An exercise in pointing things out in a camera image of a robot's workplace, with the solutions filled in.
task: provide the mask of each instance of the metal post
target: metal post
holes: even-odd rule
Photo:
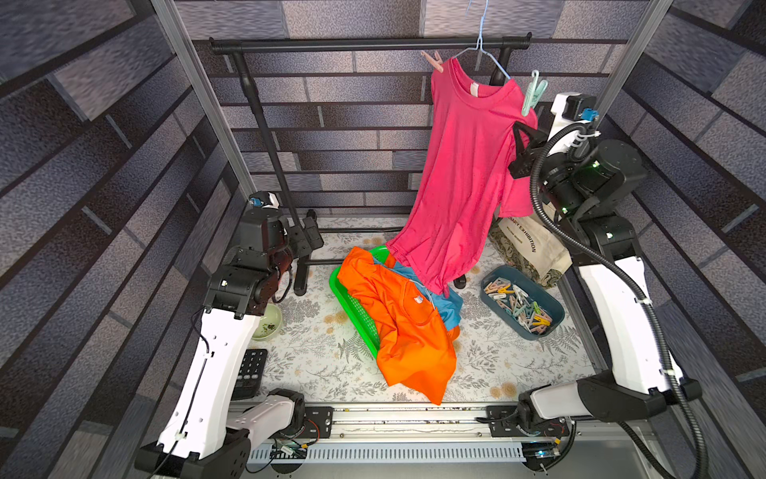
[[[383,228],[320,228],[320,233],[398,233],[401,226]]]
[[[525,41],[522,42],[519,42],[517,37],[502,38],[502,46],[500,47],[500,55],[497,57],[497,63],[501,64],[506,71],[508,71],[508,60],[511,58],[511,52],[529,48],[529,42],[532,41],[532,33],[529,32],[527,36],[523,38]],[[492,76],[489,79],[489,84],[494,87],[501,87],[506,84],[506,76],[502,74],[502,71],[500,71],[499,68],[495,67],[495,71],[492,72]]]
[[[224,112],[221,110],[221,105],[215,97],[215,92],[210,85],[208,75],[202,67],[192,40],[186,33],[186,29],[181,21],[181,15],[178,14],[178,9],[175,7],[175,2],[173,0],[152,0],[152,5],[154,5],[154,9],[157,12],[157,19],[162,25],[162,29],[165,30],[175,53],[178,55],[178,61],[184,68],[184,72],[189,78],[191,85],[194,87],[199,103],[202,105],[205,115],[208,116],[208,120],[210,120],[221,149],[223,149],[226,155],[226,160],[228,160],[229,165],[234,170],[234,174],[240,183],[240,189],[246,198],[256,191],[255,184],[253,184],[253,179],[247,171],[247,166],[244,164],[244,159],[237,147],[237,142],[234,141],[234,134],[226,124]]]
[[[652,0],[649,3],[643,16],[638,21],[638,26],[633,36],[627,42],[625,51],[620,57],[620,61],[617,66],[612,70],[609,79],[607,80],[607,86],[604,87],[604,91],[598,97],[596,102],[596,110],[598,111],[597,125],[601,123],[601,120],[606,115],[612,103],[617,98],[617,94],[622,90],[625,81],[633,71],[633,68],[638,63],[638,59],[641,58],[643,50],[647,47],[649,40],[654,36],[654,32],[657,27],[660,26],[660,22],[665,18],[665,14],[670,8],[670,4],[673,0]]]
[[[312,209],[306,212],[306,216],[316,220],[316,212]],[[298,267],[295,271],[295,284],[293,285],[293,292],[296,296],[303,296],[306,294],[306,290],[309,287],[309,261],[311,261],[311,254],[298,258]]]
[[[250,69],[247,67],[247,62],[244,60],[244,55],[241,52],[234,52],[231,54],[234,59],[234,66],[237,68],[240,76],[240,84],[242,85],[242,91],[247,98],[247,102],[250,104],[250,110],[255,116],[255,121],[258,123],[258,129],[260,135],[264,139],[264,145],[266,145],[266,151],[269,153],[271,164],[274,167],[274,173],[277,175],[277,181],[280,183],[282,190],[281,200],[287,204],[287,209],[290,210],[290,216],[293,217],[293,223],[300,229],[300,233],[304,239],[306,233],[303,231],[300,218],[298,218],[298,211],[293,204],[293,197],[290,194],[290,188],[287,186],[287,178],[282,171],[282,165],[280,164],[279,156],[277,155],[277,146],[274,145],[274,140],[271,137],[271,130],[266,123],[266,117],[264,116],[264,107],[260,104],[260,97],[258,96],[258,87],[250,75]]]
[[[309,266],[323,266],[327,264],[343,264],[345,258],[330,258],[321,260],[306,260],[306,264]]]

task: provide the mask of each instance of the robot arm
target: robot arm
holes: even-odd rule
[[[139,449],[135,466],[141,471],[194,479],[240,477],[252,446],[303,423],[303,395],[284,389],[227,421],[245,349],[293,252],[322,247],[311,218],[304,221],[305,235],[290,234],[295,226],[280,214],[274,194],[256,193],[250,203],[253,208],[234,234],[235,246],[210,279],[200,339],[178,404],[157,442]],[[308,239],[290,240],[302,237]]]
[[[559,94],[551,108],[555,120],[547,138],[521,126],[515,128],[517,160],[509,167],[512,175],[528,175],[534,157],[563,128],[573,123],[590,123],[597,116],[590,109],[594,104],[594,97]],[[526,146],[519,142],[519,130],[529,138]],[[589,150],[575,157],[574,150],[582,139],[583,135],[573,131],[549,149],[540,174],[542,190],[556,207],[558,227],[614,261],[648,297],[633,226],[614,212],[615,204],[630,194],[646,176],[646,170],[635,149],[612,139],[598,144],[590,139]],[[571,248],[570,252],[596,303],[612,352],[612,369],[577,382],[522,393],[519,425],[534,431],[552,418],[594,416],[615,422],[661,413],[674,399],[642,306],[615,273],[580,250]],[[675,360],[672,357],[671,360],[686,397],[699,397],[697,381],[683,378]]]

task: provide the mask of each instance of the green plastic basket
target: green plastic basket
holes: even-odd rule
[[[372,256],[381,263],[388,259],[388,248],[386,248],[385,245],[371,249],[370,253],[372,253]],[[340,267],[337,267],[336,270],[330,274],[330,289],[338,298],[338,302],[345,313],[349,315],[349,319],[356,327],[356,330],[359,331],[359,336],[362,337],[367,347],[370,348],[372,357],[377,358],[378,349],[381,347],[381,340],[378,337],[378,328],[375,327],[375,321],[373,321],[370,315],[367,314],[365,308],[359,304],[356,298],[349,295],[349,290],[338,281],[339,272]]]

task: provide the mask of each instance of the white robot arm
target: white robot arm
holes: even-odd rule
[[[200,339],[175,411],[157,442],[139,449],[135,466],[141,471],[194,479],[240,477],[252,446],[303,424],[303,395],[285,389],[227,421],[245,349],[293,252],[322,246],[311,218],[304,223],[310,244],[290,243],[288,238],[298,235],[288,236],[294,227],[284,221],[273,193],[256,193],[250,203],[253,208],[234,235],[236,246],[210,279]]]
[[[547,385],[519,395],[516,410],[495,422],[539,431],[553,418],[586,416],[617,422],[663,477],[672,477],[625,421],[645,419],[679,404],[692,431],[697,454],[694,477],[703,477],[707,454],[688,401],[702,395],[699,383],[683,376],[671,355],[651,306],[641,250],[633,226],[614,211],[646,176],[639,153],[615,139],[597,143],[595,97],[559,94],[547,138],[514,126],[514,177],[530,176],[535,213],[567,246],[591,292],[612,355],[612,369],[562,385]],[[520,132],[529,141],[521,141]],[[556,209],[548,218],[543,198]],[[573,436],[561,453],[571,447]],[[560,458],[548,463],[553,466]]]

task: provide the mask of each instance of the metal rail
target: metal rail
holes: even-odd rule
[[[532,33],[525,37],[485,38],[484,48],[526,50]],[[279,53],[294,51],[366,51],[366,50],[427,50],[436,48],[468,48],[476,38],[362,38],[342,40],[214,40],[210,45],[215,54]]]

